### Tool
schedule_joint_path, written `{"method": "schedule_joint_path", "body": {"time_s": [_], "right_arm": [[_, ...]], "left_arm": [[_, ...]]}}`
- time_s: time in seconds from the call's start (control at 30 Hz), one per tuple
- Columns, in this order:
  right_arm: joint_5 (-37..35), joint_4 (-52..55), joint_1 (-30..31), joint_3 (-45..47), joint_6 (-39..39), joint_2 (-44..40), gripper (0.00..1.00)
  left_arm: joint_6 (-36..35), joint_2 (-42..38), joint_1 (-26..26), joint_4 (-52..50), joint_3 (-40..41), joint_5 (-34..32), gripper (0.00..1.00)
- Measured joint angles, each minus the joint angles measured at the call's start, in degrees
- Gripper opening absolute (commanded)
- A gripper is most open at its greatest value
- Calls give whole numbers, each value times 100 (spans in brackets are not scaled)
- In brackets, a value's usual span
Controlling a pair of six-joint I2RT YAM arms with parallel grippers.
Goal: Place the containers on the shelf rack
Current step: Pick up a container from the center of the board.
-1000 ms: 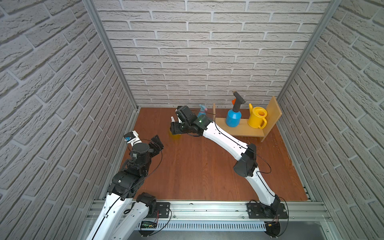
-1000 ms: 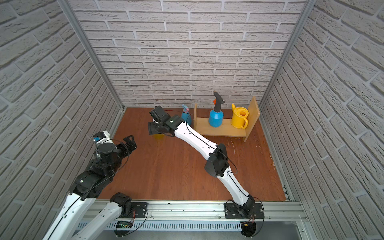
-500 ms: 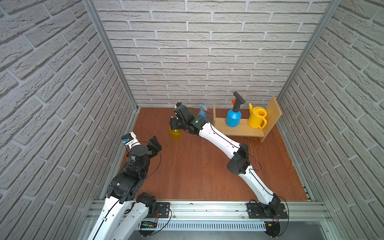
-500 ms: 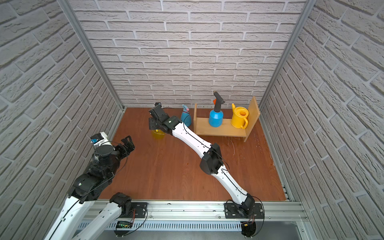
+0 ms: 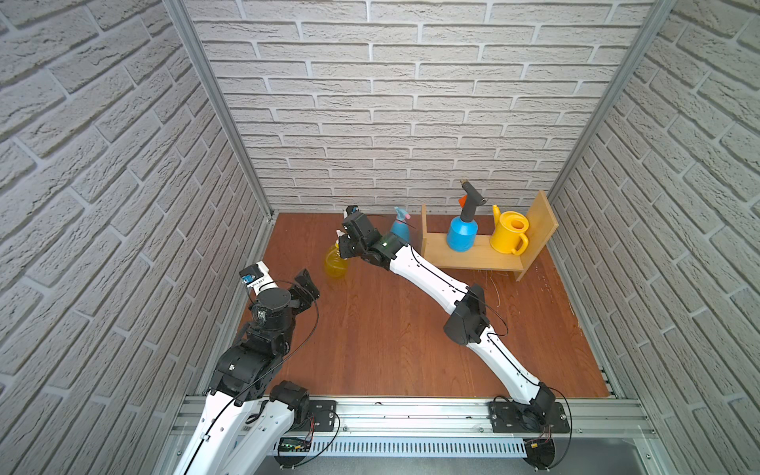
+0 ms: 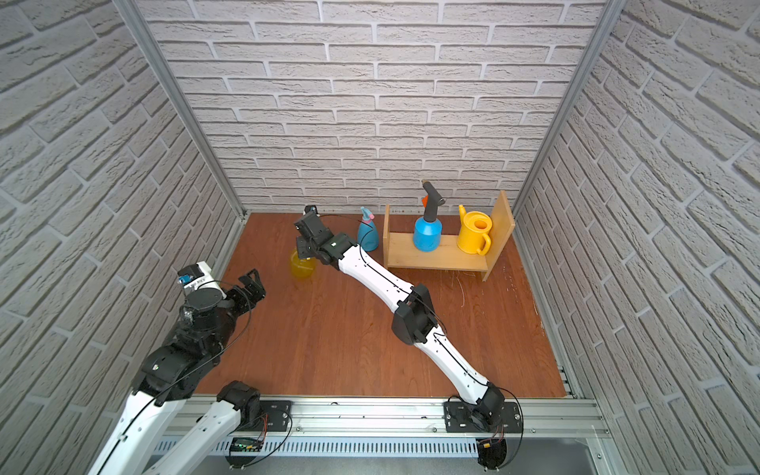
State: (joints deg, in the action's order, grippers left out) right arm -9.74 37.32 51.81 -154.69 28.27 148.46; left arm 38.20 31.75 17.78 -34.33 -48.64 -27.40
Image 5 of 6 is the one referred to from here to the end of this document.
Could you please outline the yellow transparent spray bottle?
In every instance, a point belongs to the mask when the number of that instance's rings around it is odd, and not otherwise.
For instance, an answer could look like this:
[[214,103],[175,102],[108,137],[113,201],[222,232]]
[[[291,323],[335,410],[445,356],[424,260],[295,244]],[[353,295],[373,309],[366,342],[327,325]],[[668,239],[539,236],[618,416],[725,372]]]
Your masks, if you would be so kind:
[[336,232],[336,241],[330,247],[324,259],[324,269],[326,275],[332,278],[342,278],[348,272],[348,260],[340,256],[340,237],[344,232]]

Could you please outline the blue pressure sprayer black handle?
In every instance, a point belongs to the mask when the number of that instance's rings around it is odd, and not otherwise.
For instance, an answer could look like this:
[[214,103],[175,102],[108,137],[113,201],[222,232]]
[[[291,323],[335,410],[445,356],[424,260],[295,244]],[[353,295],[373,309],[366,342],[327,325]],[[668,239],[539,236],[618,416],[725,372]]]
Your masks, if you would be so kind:
[[468,180],[464,180],[461,187],[465,195],[459,199],[460,214],[450,222],[446,242],[453,251],[465,253],[473,247],[478,232],[476,211],[487,199]]

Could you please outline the yellow watering can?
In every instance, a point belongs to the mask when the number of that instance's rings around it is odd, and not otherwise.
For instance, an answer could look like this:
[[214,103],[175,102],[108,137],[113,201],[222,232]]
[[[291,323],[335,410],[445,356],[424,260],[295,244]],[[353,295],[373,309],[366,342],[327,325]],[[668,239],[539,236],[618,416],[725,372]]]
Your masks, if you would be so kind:
[[520,257],[528,248],[530,240],[526,235],[530,222],[521,213],[502,211],[492,206],[495,229],[489,243],[497,253]]

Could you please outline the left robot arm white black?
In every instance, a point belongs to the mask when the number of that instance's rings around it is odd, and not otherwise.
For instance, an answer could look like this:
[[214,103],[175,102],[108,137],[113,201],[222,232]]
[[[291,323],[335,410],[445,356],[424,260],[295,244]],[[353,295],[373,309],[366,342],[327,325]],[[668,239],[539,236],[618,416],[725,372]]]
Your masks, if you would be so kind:
[[297,352],[296,318],[317,306],[319,289],[308,270],[291,281],[275,280],[263,262],[239,276],[253,319],[217,360],[177,474],[253,474],[285,433],[312,423],[308,390],[272,381]]

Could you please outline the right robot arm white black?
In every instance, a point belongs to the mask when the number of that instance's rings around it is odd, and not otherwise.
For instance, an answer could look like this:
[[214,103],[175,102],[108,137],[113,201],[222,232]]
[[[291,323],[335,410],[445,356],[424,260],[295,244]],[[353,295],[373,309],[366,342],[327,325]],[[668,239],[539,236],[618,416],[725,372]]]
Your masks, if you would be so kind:
[[338,251],[342,258],[359,257],[382,267],[433,298],[449,314],[446,335],[475,352],[499,378],[521,413],[522,425],[529,431],[540,431],[547,425],[555,395],[506,348],[487,318],[481,286],[454,279],[425,260],[400,237],[392,233],[383,235],[356,205],[344,211],[342,227],[338,233]]

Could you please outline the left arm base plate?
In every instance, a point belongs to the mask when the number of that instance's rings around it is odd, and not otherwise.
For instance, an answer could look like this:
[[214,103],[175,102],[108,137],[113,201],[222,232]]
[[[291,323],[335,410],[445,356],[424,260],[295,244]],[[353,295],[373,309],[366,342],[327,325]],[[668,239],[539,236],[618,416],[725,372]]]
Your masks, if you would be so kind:
[[336,400],[318,399],[316,401],[302,399],[290,405],[294,421],[290,431],[315,431],[316,433],[331,433],[336,426]]

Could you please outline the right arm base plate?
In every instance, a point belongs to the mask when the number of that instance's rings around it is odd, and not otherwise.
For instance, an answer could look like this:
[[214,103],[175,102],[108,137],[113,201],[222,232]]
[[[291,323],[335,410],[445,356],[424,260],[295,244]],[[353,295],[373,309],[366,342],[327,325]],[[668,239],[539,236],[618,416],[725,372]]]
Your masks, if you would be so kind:
[[554,402],[543,420],[525,410],[522,405],[496,398],[487,403],[489,421],[493,433],[535,433],[539,435],[548,427],[552,433],[570,433],[571,419],[563,405]]

